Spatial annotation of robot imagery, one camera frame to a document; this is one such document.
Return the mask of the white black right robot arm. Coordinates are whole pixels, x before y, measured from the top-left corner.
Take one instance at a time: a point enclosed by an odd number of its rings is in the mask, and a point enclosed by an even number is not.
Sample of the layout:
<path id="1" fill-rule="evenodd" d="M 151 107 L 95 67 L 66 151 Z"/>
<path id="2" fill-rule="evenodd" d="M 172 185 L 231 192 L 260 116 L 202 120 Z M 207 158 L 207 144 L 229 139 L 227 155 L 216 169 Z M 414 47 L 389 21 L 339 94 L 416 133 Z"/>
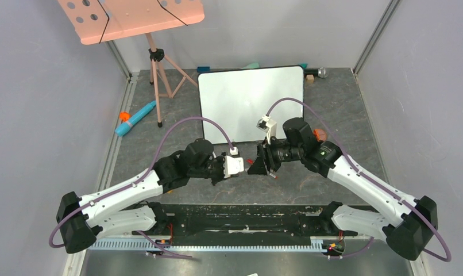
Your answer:
<path id="1" fill-rule="evenodd" d="M 277 123 L 263 116 L 258 129 L 265 139 L 257 145 L 257 158 L 248 169 L 250 175 L 268 175 L 282 163 L 299 161 L 317 173 L 359 196 L 374 212 L 331 202 L 320 213 L 320 228 L 333 235 L 352 231 L 382 240 L 401 257 L 414 261 L 425 250 L 438 226 L 437 204 L 428 196 L 416 198 L 404 193 L 364 170 L 339 146 L 321 139 L 300 117 L 283 124 L 285 139 L 275 137 Z"/>

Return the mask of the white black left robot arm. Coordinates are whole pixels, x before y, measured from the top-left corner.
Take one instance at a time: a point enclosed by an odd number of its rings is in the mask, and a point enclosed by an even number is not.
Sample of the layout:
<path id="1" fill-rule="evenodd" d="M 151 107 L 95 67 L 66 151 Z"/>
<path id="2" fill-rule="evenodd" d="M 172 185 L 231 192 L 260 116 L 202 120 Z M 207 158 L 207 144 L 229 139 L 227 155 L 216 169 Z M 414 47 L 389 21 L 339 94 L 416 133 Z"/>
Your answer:
<path id="1" fill-rule="evenodd" d="M 215 185 L 244 170 L 244 160 L 234 154 L 214 154 L 213 145 L 197 139 L 173 154 L 160 158 L 151 169 L 106 190 L 78 196 L 62 196 L 56 214 L 57 231 L 66 253 L 91 247 L 98 239 L 124 232 L 152 231 L 162 234 L 168 218 L 159 204 L 130 210 L 130 206 L 188 184 L 191 178 L 210 179 Z"/>

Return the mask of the white whiteboard black frame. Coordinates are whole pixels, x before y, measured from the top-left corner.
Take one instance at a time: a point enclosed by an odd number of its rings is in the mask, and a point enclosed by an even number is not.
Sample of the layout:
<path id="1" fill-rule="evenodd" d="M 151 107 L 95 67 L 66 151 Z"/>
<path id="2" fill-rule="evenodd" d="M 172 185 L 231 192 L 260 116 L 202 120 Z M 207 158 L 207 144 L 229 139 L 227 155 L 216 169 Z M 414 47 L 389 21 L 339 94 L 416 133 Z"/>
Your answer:
<path id="1" fill-rule="evenodd" d="M 281 98 L 304 99 L 304 70 L 282 66 L 198 75 L 202 117 L 220 125 L 231 141 L 259 141 L 259 119 Z"/>

